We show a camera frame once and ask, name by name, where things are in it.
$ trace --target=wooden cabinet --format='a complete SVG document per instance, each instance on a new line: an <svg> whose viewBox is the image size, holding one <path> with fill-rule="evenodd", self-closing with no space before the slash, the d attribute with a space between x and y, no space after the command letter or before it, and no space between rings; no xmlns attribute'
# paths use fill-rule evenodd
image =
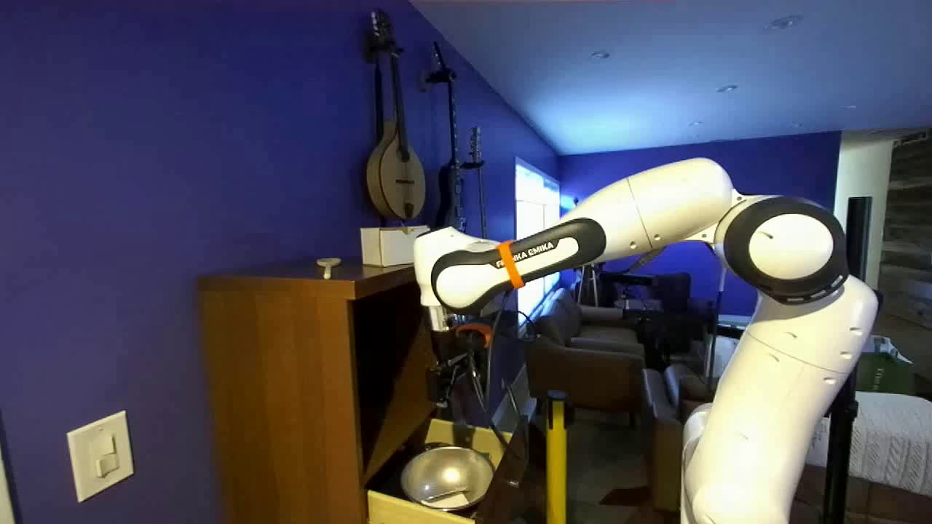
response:
<svg viewBox="0 0 932 524"><path fill-rule="evenodd" d="M879 328L916 360L932 395L932 130L897 140L885 198Z"/></svg>
<svg viewBox="0 0 932 524"><path fill-rule="evenodd" d="M362 524L370 467L429 416L412 266L199 281L228 524Z"/></svg>

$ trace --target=ceiling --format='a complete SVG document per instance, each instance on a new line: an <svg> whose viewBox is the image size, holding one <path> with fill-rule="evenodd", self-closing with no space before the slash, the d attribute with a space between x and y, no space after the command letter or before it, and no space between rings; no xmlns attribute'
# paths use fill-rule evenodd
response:
<svg viewBox="0 0 932 524"><path fill-rule="evenodd" d="M562 154L932 125L932 0L415 0Z"/></svg>

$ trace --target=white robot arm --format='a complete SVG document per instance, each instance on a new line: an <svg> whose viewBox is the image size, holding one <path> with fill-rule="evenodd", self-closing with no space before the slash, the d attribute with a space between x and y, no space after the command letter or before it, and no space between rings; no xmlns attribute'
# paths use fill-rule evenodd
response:
<svg viewBox="0 0 932 524"><path fill-rule="evenodd" d="M415 242L415 271L431 328L448 332L453 314L498 287L672 242L707 242L760 290L710 406L688 422L683 521L786 521L812 428L876 314L875 290L849 275L831 211L738 194L722 165L696 156L623 178L527 237L425 233Z"/></svg>

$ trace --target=metal bowl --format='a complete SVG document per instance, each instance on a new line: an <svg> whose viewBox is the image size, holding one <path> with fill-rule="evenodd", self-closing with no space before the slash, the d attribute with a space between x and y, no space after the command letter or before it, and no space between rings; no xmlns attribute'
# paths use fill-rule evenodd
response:
<svg viewBox="0 0 932 524"><path fill-rule="evenodd" d="M454 512L479 502L492 475L495 467L485 454L463 445L438 445L409 459L403 489L423 507Z"/></svg>

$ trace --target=wall switch plate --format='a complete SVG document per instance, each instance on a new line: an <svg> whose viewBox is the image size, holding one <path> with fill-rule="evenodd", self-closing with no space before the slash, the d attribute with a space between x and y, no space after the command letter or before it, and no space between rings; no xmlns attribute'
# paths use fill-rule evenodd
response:
<svg viewBox="0 0 932 524"><path fill-rule="evenodd" d="M125 409L68 431L78 502L135 475Z"/></svg>

